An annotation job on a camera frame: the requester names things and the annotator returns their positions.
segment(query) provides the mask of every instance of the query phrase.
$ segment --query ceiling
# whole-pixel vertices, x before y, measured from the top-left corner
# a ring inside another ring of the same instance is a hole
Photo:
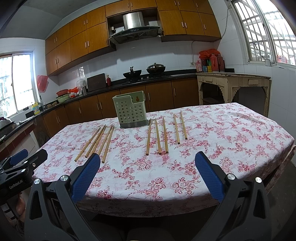
[[[64,17],[94,1],[96,0],[28,0],[12,17],[1,38],[46,39]]]

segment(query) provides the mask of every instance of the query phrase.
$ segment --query cabinet door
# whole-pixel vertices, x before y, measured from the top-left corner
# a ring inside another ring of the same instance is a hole
[[[175,108],[199,104],[197,78],[172,80]]]
[[[221,38],[220,30],[215,16],[206,13],[200,13],[199,15],[204,27],[205,35]]]
[[[147,97],[145,85],[139,85],[139,86],[135,86],[135,87],[120,89],[120,94],[133,93],[133,92],[137,92],[137,91],[144,92],[145,108],[146,108],[146,113],[148,113],[149,112],[149,105],[148,105],[148,99],[147,99],[148,97]]]
[[[114,102],[112,99],[115,95],[120,95],[120,91],[119,90],[109,91],[109,92],[97,95],[103,118],[117,117]]]
[[[179,10],[176,0],[156,0],[158,11]]]
[[[43,119],[46,124],[50,137],[53,137],[56,133],[58,133],[61,130],[55,110],[52,110],[51,112],[46,113],[43,116]]]
[[[81,111],[86,122],[103,119],[96,95],[79,100]]]
[[[86,30],[89,53],[109,46],[106,22]]]
[[[45,40],[45,54],[48,54],[50,51],[52,51],[56,47],[56,33],[50,35]]]
[[[155,0],[129,0],[131,10],[137,10],[141,8],[157,7]]]
[[[61,129],[65,128],[66,126],[70,125],[66,110],[64,106],[61,106],[55,109],[57,119],[59,121],[59,126]]]
[[[72,103],[66,104],[65,109],[71,125],[84,122],[84,117],[81,112],[81,107],[78,100]]]
[[[47,75],[50,75],[51,73],[53,73],[57,70],[57,51],[56,51],[56,49],[50,51],[45,56],[45,61],[46,61]]]
[[[105,6],[86,13],[86,29],[106,22]]]
[[[205,35],[198,12],[180,11],[186,33],[190,35]]]
[[[113,2],[110,4],[105,5],[106,9],[106,17],[122,13],[128,12],[131,10],[129,0],[121,0],[117,2]]]
[[[213,10],[212,10],[211,5],[209,4],[208,0],[193,0],[193,1],[196,5],[198,12],[214,15]]]
[[[171,81],[146,84],[146,91],[151,112],[174,109]]]
[[[70,38],[71,60],[76,60],[89,53],[87,48],[86,31]]]
[[[56,33],[56,45],[58,46],[70,38],[70,24],[61,27]]]
[[[165,35],[186,34],[180,11],[159,11],[159,17]]]
[[[70,40],[66,40],[57,46],[57,66],[58,68],[71,62]]]
[[[70,38],[86,30],[85,14],[70,22]]]

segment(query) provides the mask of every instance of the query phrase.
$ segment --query blue gripper pad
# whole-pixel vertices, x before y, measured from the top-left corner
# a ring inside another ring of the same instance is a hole
[[[202,179],[204,180],[207,188],[209,189],[212,197],[214,199],[217,199],[221,203],[224,198],[223,183],[211,167],[211,165],[213,164],[202,151],[196,153],[195,165],[200,175],[202,176]]]
[[[100,163],[100,156],[94,153],[90,156],[90,158],[83,166],[79,166],[73,171],[72,174],[74,174],[76,170],[80,171],[79,175],[76,177],[72,184],[71,198],[74,203],[83,199],[89,185],[91,184],[98,169],[100,168]]]
[[[10,158],[10,164],[15,166],[22,160],[24,160],[29,155],[28,151],[26,149],[22,149],[20,152],[16,153],[14,156]]]

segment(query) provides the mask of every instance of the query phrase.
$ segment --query tablecloth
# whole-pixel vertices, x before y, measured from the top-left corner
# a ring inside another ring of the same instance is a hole
[[[179,145],[173,114],[178,123]],[[166,121],[168,154],[162,117]],[[78,206],[125,217],[175,215],[217,203],[195,167],[194,157],[198,151],[203,151],[225,173],[233,173],[238,178],[260,176],[264,179],[283,162],[294,143],[293,137],[276,122],[238,103],[151,112],[147,118],[158,120],[162,155],[157,152],[155,124],[152,124],[150,154],[146,156],[147,126],[121,129],[117,118],[86,122],[65,127],[42,147],[48,159],[36,169],[35,178],[50,182],[63,174],[70,175],[86,161],[84,155],[77,162],[74,159],[96,130],[104,124],[114,124],[106,162],[101,163]]]

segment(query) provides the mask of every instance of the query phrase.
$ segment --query range hood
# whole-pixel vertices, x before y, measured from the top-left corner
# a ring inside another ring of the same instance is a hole
[[[145,26],[142,12],[123,15],[124,30],[112,35],[109,40],[114,44],[122,44],[132,40],[145,39],[161,35],[160,26]]]

